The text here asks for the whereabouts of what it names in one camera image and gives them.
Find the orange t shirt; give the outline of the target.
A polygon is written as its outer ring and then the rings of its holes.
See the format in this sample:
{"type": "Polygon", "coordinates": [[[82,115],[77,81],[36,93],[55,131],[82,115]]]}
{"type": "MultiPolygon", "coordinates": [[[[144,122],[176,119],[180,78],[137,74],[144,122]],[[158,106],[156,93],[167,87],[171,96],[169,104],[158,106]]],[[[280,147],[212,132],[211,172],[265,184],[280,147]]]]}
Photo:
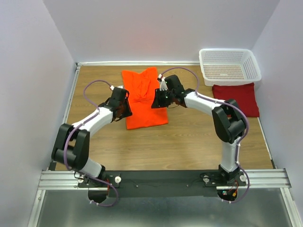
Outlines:
{"type": "Polygon", "coordinates": [[[155,89],[159,88],[158,72],[150,67],[141,73],[123,70],[122,78],[126,90],[129,91],[129,105],[132,116],[126,118],[126,128],[134,130],[167,124],[168,115],[165,108],[152,109],[155,89]]]}

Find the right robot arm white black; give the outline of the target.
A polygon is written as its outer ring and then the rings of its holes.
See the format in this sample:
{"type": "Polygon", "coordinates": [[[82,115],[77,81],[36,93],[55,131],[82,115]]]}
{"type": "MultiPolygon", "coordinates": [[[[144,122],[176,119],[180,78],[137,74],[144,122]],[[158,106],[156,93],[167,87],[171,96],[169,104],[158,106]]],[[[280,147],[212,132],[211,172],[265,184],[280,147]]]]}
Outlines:
{"type": "Polygon", "coordinates": [[[222,159],[213,180],[223,185],[233,182],[240,172],[239,150],[243,137],[246,136],[248,121],[234,99],[227,101],[210,98],[193,89],[184,89],[178,76],[164,77],[157,80],[160,87],[155,89],[152,109],[169,107],[175,103],[184,108],[199,110],[212,117],[217,137],[221,140],[222,159]]]}

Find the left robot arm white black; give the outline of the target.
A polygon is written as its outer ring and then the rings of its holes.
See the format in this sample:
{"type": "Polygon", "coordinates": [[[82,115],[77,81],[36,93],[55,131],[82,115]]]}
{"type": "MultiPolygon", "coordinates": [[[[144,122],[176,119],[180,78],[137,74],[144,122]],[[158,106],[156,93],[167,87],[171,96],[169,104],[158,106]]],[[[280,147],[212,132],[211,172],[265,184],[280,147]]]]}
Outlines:
{"type": "Polygon", "coordinates": [[[101,186],[106,181],[106,168],[89,158],[90,138],[105,125],[132,116],[128,97],[129,91],[114,87],[111,97],[89,116],[72,125],[62,124],[54,143],[52,160],[89,176],[93,186],[101,186]]]}

